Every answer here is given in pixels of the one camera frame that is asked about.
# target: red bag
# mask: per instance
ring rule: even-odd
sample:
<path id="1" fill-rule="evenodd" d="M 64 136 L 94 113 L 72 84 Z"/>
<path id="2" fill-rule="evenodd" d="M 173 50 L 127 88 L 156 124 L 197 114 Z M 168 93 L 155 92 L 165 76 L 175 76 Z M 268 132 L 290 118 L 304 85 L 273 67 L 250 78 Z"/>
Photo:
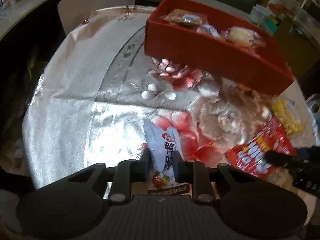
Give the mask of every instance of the red bag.
<path id="1" fill-rule="evenodd" d="M 268 150 L 297 155 L 276 117 L 269 120 L 251 142 L 233 147 L 226 152 L 226 156 L 234 167 L 266 179 L 276 168 L 263 159 L 264 153 Z"/>

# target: red logo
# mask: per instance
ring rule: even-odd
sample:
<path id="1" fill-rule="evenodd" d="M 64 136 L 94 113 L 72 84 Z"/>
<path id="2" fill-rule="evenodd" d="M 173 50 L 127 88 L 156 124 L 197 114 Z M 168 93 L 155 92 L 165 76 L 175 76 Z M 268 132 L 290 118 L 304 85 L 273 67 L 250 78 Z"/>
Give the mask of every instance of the red logo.
<path id="1" fill-rule="evenodd" d="M 162 137 L 167 140 L 168 142 L 174 142 L 175 140 L 171 138 L 171 136 L 167 133 L 163 133 Z"/>

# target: white snack package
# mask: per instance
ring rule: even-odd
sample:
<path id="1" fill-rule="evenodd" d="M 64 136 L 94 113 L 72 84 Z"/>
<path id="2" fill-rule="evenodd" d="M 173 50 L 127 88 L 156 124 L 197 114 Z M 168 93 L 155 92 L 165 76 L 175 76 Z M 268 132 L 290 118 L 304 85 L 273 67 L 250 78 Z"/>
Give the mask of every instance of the white snack package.
<path id="1" fill-rule="evenodd" d="M 153 169 L 150 171 L 148 193 L 151 195 L 175 195 L 188 193 L 188 183 L 174 180 L 171 153 L 182 154 L 178 131 L 168 127 L 167 131 L 144 119 L 143 126 L 147 144 L 152 153 Z"/>

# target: snack package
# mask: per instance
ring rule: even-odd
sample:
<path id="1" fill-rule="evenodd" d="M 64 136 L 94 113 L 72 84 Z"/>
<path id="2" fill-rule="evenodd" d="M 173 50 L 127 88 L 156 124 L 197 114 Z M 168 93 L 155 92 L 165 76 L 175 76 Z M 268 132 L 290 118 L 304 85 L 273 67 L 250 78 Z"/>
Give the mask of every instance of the snack package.
<path id="1" fill-rule="evenodd" d="M 256 47 L 264 47 L 266 45 L 257 32 L 243 27 L 232 27 L 221 32 L 221 36 L 227 41 L 245 48 L 255 49 Z"/>
<path id="2" fill-rule="evenodd" d="M 175 182 L 172 168 L 171 153 L 179 151 L 182 156 L 178 131 L 171 126 L 167 131 L 164 131 L 147 119 L 144 120 L 143 130 L 153 161 L 153 169 L 149 174 L 148 194 L 179 195 L 188 193 L 190 185 Z"/>
<path id="3" fill-rule="evenodd" d="M 266 179 L 276 168 L 263 159 L 264 153 L 268 150 L 275 150 L 286 155 L 297 155 L 276 117 L 270 119 L 251 142 L 237 145 L 225 154 L 234 167 Z"/>
<path id="4" fill-rule="evenodd" d="M 220 35 L 219 35 L 218 31 L 216 30 L 216 28 L 211 26 L 210 24 L 205 24 L 205 25 L 199 26 L 197 28 L 196 32 L 197 33 L 201 33 L 201 34 L 206 34 L 206 35 L 209 35 L 209 36 L 213 36 L 213 37 L 216 37 L 216 38 L 220 37 Z"/>
<path id="5" fill-rule="evenodd" d="M 162 17 L 164 21 L 171 24 L 181 24 L 188 27 L 201 26 L 207 24 L 207 16 L 203 14 L 175 9 L 170 14 Z"/>
<path id="6" fill-rule="evenodd" d="M 285 128 L 287 135 L 297 134 L 303 130 L 303 125 L 294 101 L 276 98 L 272 100 L 272 111 Z"/>

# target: open red box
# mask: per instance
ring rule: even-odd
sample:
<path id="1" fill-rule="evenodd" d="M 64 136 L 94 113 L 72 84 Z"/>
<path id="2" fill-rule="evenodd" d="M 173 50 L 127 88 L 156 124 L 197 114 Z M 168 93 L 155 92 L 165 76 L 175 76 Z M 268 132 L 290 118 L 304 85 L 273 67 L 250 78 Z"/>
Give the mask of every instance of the open red box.
<path id="1" fill-rule="evenodd" d="M 162 16 L 174 9 L 205 14 L 217 31 L 240 26 L 256 31 L 266 42 L 254 51 L 180 25 L 170 25 Z M 261 93 L 276 95 L 294 80 L 291 69 L 273 38 L 249 22 L 191 0 L 163 0 L 146 23 L 145 54 L 207 70 Z"/>

